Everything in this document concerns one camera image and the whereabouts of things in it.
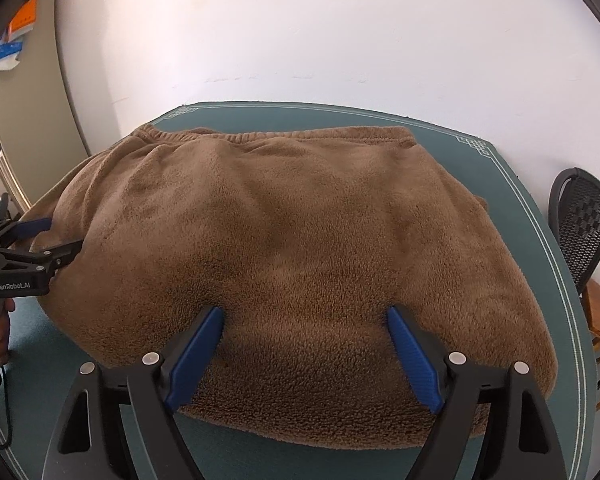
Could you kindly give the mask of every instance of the mesh backrest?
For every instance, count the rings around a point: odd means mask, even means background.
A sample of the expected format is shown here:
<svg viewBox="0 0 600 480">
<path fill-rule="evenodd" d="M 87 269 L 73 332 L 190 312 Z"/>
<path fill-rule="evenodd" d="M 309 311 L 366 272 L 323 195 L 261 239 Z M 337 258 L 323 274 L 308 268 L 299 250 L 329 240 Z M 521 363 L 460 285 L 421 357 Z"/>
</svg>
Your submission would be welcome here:
<svg viewBox="0 0 600 480">
<path fill-rule="evenodd" d="M 582 176 L 569 180 L 558 206 L 560 250 L 578 293 L 600 261 L 600 187 Z"/>
</svg>

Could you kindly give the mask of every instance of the human hand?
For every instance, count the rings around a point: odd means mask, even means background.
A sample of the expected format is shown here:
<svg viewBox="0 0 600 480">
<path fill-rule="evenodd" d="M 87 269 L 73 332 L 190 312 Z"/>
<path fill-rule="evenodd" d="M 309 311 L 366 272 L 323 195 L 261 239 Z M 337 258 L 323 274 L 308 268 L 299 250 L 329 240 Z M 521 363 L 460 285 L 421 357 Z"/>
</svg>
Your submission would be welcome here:
<svg viewBox="0 0 600 480">
<path fill-rule="evenodd" d="M 14 312 L 16 302 L 12 298 L 4 300 L 4 310 L 0 314 L 0 366 L 8 362 L 8 336 L 11 332 L 11 320 L 9 312 Z"/>
</svg>

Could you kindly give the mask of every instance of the black cable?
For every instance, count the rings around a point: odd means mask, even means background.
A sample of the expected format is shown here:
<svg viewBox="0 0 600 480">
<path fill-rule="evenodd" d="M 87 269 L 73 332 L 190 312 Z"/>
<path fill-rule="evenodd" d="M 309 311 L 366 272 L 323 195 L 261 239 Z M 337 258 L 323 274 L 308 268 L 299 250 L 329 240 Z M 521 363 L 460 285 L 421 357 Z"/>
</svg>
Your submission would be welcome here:
<svg viewBox="0 0 600 480">
<path fill-rule="evenodd" d="M 6 384 L 6 370 L 3 366 L 0 367 L 2 372 L 2 384 L 4 387 L 4 408 L 6 409 L 6 439 L 0 444 L 0 451 L 4 451 L 11 447 L 13 441 L 13 423 L 11 422 L 11 408 L 8 404 L 8 385 Z"/>
</svg>

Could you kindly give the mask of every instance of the white decorative border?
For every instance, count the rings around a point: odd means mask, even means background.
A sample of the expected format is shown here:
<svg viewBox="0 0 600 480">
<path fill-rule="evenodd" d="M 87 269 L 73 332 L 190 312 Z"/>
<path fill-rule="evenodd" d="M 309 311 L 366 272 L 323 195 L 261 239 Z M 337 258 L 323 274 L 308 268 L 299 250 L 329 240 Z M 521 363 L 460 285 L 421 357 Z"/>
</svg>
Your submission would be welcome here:
<svg viewBox="0 0 600 480">
<path fill-rule="evenodd" d="M 320 105 L 292 105 L 292 104 L 276 104 L 276 103 L 249 103 L 249 104 L 196 104 L 196 105 L 187 105 L 176 108 L 161 118 L 157 119 L 154 124 L 159 123 L 160 121 L 166 119 L 172 119 L 178 117 L 180 115 L 184 115 L 190 112 L 195 112 L 200 108 L 287 108 L 287 109 L 298 109 L 298 110 L 323 110 L 328 112 L 335 112 L 340 114 L 347 115 L 356 115 L 360 117 L 371 117 L 375 119 L 385 119 L 382 114 L 373 114 L 372 112 L 363 112 L 361 110 L 346 110 L 339 108 L 332 108 L 330 106 L 320 106 Z M 480 155 L 485 156 L 493 162 L 498 171 L 502 174 L 504 179 L 509 184 L 509 187 L 517 197 L 520 205 L 525 211 L 529 222 L 531 222 L 531 226 L 533 227 L 538 239 L 540 240 L 540 244 L 542 249 L 544 250 L 544 254 L 549 261 L 552 272 L 554 274 L 555 283 L 558 286 L 558 291 L 560 292 L 560 298 L 562 299 L 562 306 L 564 307 L 564 311 L 567 317 L 567 322 L 569 324 L 569 332 L 571 335 L 571 344 L 573 345 L 573 354 L 576 363 L 576 376 L 578 381 L 578 426 L 576 428 L 576 444 L 575 449 L 573 451 L 573 461 L 571 462 L 571 469 L 569 472 L 569 480 L 575 480 L 578 477 L 578 473 L 580 471 L 580 465 L 582 461 L 582 452 L 584 450 L 584 434 L 585 428 L 587 425 L 587 385 L 586 385 L 586 377 L 585 377 L 585 364 L 584 364 L 584 354 L 582 352 L 582 345 L 580 342 L 580 333 L 578 330 L 578 325 L 576 323 L 575 312 L 573 310 L 573 305 L 571 304 L 571 300 L 569 298 L 569 293 L 567 287 L 564 283 L 564 279 L 558 267 L 558 262 L 555 258 L 553 251 L 551 250 L 551 246 L 549 245 L 542 228 L 536 219 L 536 217 L 532 213 L 532 208 L 529 206 L 528 202 L 525 200 L 523 193 L 520 191 L 520 188 L 516 185 L 513 177 L 507 172 L 506 168 L 502 165 L 502 163 L 498 160 L 493 150 L 491 150 L 491 145 L 488 142 L 485 142 L 482 139 L 478 139 L 477 137 L 468 136 L 464 134 L 459 134 L 458 132 L 454 132 L 452 130 L 447 130 L 442 126 L 435 126 L 433 124 L 421 123 L 420 121 L 407 119 L 407 118 L 397 118 L 391 116 L 389 119 L 391 122 L 398 124 L 406 124 L 409 126 L 420 126 L 426 128 L 428 130 L 433 130 L 439 132 L 441 134 L 445 134 L 451 137 L 455 137 L 459 142 L 463 144 L 469 145 L 471 148 L 475 149 L 480 153 Z M 0 427 L 0 438 L 4 439 L 4 433 Z M 6 450 L 6 456 L 13 466 L 13 471 L 17 473 L 20 477 L 20 480 L 28 480 L 26 473 L 22 466 L 20 466 L 17 461 L 15 455 L 10 449 Z"/>
</svg>

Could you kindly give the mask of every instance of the brown fleece garment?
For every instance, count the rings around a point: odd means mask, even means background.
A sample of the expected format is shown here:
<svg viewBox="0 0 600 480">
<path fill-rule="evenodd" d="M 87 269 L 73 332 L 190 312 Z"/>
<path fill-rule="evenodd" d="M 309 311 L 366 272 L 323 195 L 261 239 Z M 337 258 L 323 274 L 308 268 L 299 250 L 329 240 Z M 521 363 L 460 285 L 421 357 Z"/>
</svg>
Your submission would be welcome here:
<svg viewBox="0 0 600 480">
<path fill-rule="evenodd" d="M 485 208 L 406 128 L 167 134 L 150 125 L 85 161 L 25 219 L 34 250 L 84 238 L 40 304 L 106 366 L 161 349 L 201 306 L 222 340 L 183 412 L 287 442 L 423 444 L 385 324 L 402 303 L 481 364 L 557 360 Z M 484 430 L 485 411 L 475 431 Z"/>
</svg>

